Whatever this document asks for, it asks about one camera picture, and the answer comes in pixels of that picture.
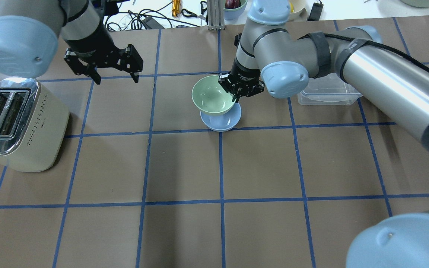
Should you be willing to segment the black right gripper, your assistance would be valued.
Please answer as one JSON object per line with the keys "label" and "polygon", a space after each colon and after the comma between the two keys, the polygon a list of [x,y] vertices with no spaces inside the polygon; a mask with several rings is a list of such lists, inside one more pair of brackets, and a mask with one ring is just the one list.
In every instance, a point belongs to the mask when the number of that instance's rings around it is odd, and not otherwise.
{"label": "black right gripper", "polygon": [[256,68],[247,68],[235,61],[231,71],[221,73],[218,83],[233,97],[233,102],[238,103],[242,97],[252,97],[264,92],[265,85],[260,81],[261,71]]}

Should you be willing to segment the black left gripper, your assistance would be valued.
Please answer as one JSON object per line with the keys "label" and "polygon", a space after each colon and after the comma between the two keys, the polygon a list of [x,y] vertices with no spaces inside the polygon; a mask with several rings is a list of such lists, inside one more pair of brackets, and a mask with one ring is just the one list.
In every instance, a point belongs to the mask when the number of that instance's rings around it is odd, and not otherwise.
{"label": "black left gripper", "polygon": [[96,68],[115,68],[129,73],[135,83],[144,61],[133,44],[118,48],[113,41],[70,41],[65,62],[76,75],[86,75],[100,85],[102,78]]}

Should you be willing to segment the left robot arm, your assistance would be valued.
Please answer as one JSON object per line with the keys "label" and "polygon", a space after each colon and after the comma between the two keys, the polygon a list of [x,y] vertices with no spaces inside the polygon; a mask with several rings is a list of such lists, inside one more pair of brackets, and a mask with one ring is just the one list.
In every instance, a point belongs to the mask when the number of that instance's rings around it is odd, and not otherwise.
{"label": "left robot arm", "polygon": [[129,44],[118,48],[104,17],[117,0],[0,0],[0,73],[38,78],[48,71],[62,38],[64,61],[75,75],[101,83],[99,68],[115,68],[139,81],[143,59]]}

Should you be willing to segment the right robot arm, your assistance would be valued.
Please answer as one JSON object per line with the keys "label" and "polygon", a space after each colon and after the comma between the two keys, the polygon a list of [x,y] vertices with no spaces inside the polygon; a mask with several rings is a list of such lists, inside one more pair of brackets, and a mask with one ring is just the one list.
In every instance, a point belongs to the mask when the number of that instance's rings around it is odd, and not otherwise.
{"label": "right robot arm", "polygon": [[[254,0],[236,38],[232,69],[219,84],[234,101],[269,90],[288,98],[331,73],[373,103],[429,152],[429,68],[382,44],[371,26],[313,32],[296,41],[286,0]],[[356,236],[348,268],[429,268],[429,211],[387,218]]]}

